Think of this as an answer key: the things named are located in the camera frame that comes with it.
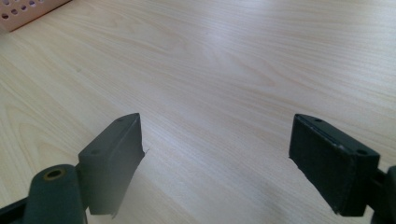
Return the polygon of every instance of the pink plastic container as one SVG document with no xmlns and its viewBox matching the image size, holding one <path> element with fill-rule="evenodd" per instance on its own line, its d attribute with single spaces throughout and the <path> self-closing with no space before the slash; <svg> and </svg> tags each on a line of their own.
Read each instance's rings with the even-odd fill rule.
<svg viewBox="0 0 396 224">
<path fill-rule="evenodd" d="M 0 26 L 13 31 L 71 0 L 0 0 Z"/>
</svg>

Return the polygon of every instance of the light wood grain surface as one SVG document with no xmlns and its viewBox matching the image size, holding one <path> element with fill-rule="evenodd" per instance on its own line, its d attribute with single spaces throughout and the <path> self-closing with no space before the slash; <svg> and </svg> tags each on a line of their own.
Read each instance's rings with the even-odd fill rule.
<svg viewBox="0 0 396 224">
<path fill-rule="evenodd" d="M 396 164 L 393 0 L 74 0 L 0 34 L 0 206 L 139 112 L 119 215 L 90 223 L 369 223 L 289 159 L 293 115 Z"/>
</svg>

